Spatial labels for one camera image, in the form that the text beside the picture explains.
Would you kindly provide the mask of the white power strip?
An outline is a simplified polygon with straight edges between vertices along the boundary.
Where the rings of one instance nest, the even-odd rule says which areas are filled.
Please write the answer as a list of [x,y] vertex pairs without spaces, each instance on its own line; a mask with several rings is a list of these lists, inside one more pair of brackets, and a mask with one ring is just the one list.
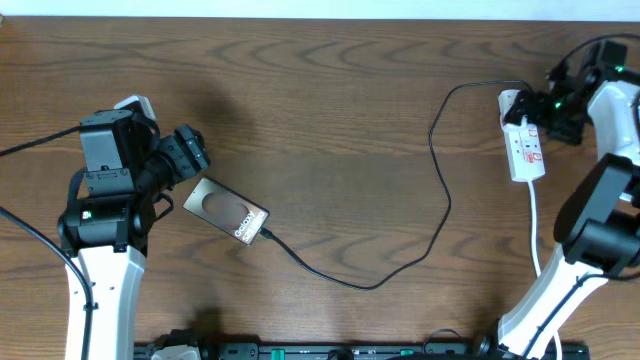
[[500,127],[504,134],[511,179],[514,182],[533,182],[545,175],[538,128],[521,116],[515,124],[507,122],[507,113],[521,90],[504,90],[498,96]]

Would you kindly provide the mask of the Galaxy smartphone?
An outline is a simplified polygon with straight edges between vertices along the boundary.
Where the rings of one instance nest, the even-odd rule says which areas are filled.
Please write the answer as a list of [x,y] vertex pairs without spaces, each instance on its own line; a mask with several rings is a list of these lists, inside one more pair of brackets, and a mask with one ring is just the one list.
[[203,177],[183,208],[250,246],[270,212],[223,184]]

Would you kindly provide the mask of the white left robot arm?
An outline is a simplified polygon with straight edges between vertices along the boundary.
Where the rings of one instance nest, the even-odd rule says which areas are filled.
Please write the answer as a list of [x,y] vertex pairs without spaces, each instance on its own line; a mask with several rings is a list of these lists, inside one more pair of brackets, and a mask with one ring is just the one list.
[[132,95],[80,123],[85,167],[58,220],[69,285],[68,359],[130,359],[148,235],[177,184],[211,161],[188,125],[161,136],[150,101]]

